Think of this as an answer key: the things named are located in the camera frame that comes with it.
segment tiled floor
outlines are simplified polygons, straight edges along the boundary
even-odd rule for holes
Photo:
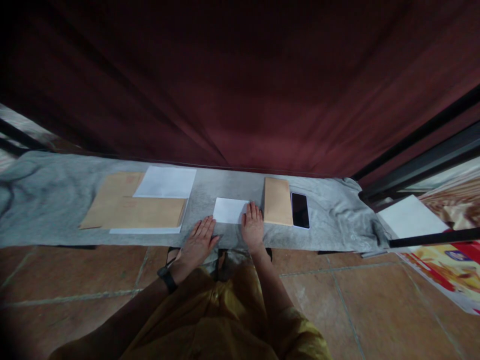
[[[165,264],[166,247],[0,249],[0,320],[27,359],[102,324]],[[396,255],[361,259],[274,250],[294,304],[334,359],[478,359],[480,316],[468,315]]]

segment gray cloth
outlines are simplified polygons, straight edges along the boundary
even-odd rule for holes
[[[267,247],[323,251],[374,251],[387,238],[377,216],[358,197],[352,179],[265,175],[197,168],[180,234],[109,234],[79,230],[106,175],[145,172],[147,162],[30,151],[0,174],[0,247],[20,245],[181,246],[194,223],[214,211],[217,197],[263,204],[265,177],[286,179],[308,198],[310,230],[265,224]],[[173,166],[155,164],[156,166]],[[245,246],[240,226],[218,223],[221,248]]]

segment small white paper square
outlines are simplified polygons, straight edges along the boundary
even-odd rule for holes
[[[196,169],[150,166],[133,197],[188,199],[196,174]]]
[[[241,224],[242,214],[247,212],[248,200],[235,200],[217,197],[213,218],[217,223]]]

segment white paper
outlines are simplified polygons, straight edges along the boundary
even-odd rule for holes
[[[248,200],[235,200],[217,197],[213,218],[217,223],[241,224],[242,214],[247,212]]]
[[[387,207],[377,215],[394,232],[392,236],[396,235],[397,239],[439,234],[449,229],[414,195]]]
[[[189,199],[186,199],[186,204],[181,214],[179,227],[141,227],[141,228],[113,228],[110,229],[109,234],[180,234],[182,225],[184,223],[185,213],[189,206]]]
[[[150,166],[133,197],[188,199],[196,173],[196,169]]]
[[[110,234],[180,234],[182,227],[151,227],[151,228],[130,228],[110,229]]]

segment right hand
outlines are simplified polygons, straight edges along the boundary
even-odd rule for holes
[[[241,216],[241,236],[250,254],[261,249],[264,244],[264,216],[254,201],[247,204],[246,213]]]

